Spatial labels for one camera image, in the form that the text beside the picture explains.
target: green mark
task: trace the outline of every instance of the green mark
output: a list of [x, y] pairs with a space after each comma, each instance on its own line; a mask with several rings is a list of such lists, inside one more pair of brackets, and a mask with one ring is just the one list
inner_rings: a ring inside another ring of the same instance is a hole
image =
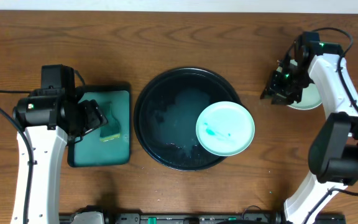
[[215, 132], [212, 131], [211, 129], [207, 128], [206, 130], [206, 133], [209, 134], [210, 136], [214, 136], [215, 135]]

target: wooden table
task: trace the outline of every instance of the wooden table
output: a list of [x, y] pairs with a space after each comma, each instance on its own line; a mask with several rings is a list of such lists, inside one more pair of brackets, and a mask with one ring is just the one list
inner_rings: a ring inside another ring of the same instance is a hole
[[[65, 154], [60, 212], [86, 205], [144, 213], [279, 209], [307, 174], [309, 146], [324, 111], [297, 111], [259, 96], [293, 39], [325, 26], [354, 36], [346, 59], [358, 90], [358, 15], [0, 11], [0, 89], [39, 88], [41, 66], [62, 63], [79, 70], [88, 84], [131, 83], [133, 109], [159, 73], [192, 65], [215, 71], [254, 117], [256, 134], [246, 151], [199, 172], [160, 165], [135, 134], [123, 166], [74, 169]], [[340, 34], [323, 37], [347, 44]], [[10, 113], [24, 96], [0, 94], [0, 106]], [[0, 115], [0, 223], [11, 219], [17, 168], [16, 132]], [[358, 183], [350, 189], [358, 190]], [[338, 195], [324, 211], [343, 212], [348, 223], [358, 223], [358, 197]]]

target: black round tray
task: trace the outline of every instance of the black round tray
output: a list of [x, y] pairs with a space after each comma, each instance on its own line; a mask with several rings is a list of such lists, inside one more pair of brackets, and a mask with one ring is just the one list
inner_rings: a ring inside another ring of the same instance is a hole
[[177, 170], [201, 170], [225, 159], [197, 140], [196, 121], [209, 105], [241, 103], [220, 75], [202, 68], [176, 68], [155, 77], [140, 93], [134, 111], [136, 136], [159, 163]]

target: black plate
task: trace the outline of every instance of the black plate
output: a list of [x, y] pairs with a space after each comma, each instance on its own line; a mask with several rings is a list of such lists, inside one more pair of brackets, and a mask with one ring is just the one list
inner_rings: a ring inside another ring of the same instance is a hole
[[177, 68], [155, 77], [140, 93], [134, 111], [136, 136], [151, 157], [178, 170], [201, 170], [225, 159], [204, 149], [196, 122], [209, 105], [241, 103], [220, 75], [201, 68]]

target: white wall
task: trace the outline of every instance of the white wall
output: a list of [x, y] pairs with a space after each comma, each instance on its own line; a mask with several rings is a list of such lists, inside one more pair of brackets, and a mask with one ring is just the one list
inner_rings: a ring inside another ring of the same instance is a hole
[[0, 0], [0, 9], [358, 14], [358, 0]]

